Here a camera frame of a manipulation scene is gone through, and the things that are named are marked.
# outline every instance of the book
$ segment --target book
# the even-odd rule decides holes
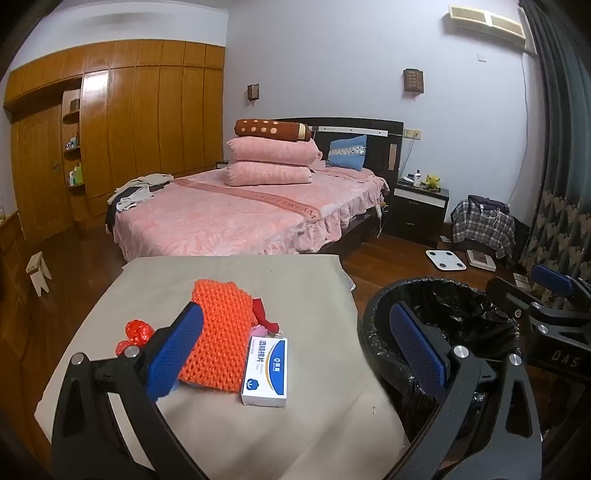
[[[496,271],[495,262],[489,255],[485,255],[478,250],[466,250],[466,255],[468,257],[468,263],[471,266],[491,272]]]

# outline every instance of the brown pillow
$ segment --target brown pillow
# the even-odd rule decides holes
[[[234,133],[239,137],[264,137],[292,142],[307,142],[312,136],[310,128],[304,124],[255,118],[242,118],[237,121]]]

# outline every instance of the nightstand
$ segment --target nightstand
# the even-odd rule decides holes
[[[449,190],[427,190],[399,181],[389,196],[390,209],[384,232],[437,248],[441,227],[445,220]]]

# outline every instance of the black trash bin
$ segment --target black trash bin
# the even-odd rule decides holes
[[[359,340],[412,441],[437,402],[415,380],[390,331],[390,308],[401,300],[424,324],[436,327],[451,346],[464,345],[480,358],[503,361],[509,353],[521,355],[521,339],[517,322],[488,302],[483,291],[465,283],[424,277],[401,280],[380,290],[359,320]],[[485,394],[475,392],[458,438],[471,431],[484,400]]]

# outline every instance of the curtain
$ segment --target curtain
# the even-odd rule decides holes
[[[531,0],[522,6],[543,70],[547,118],[543,188],[521,256],[571,277],[591,278],[591,76],[562,26]]]

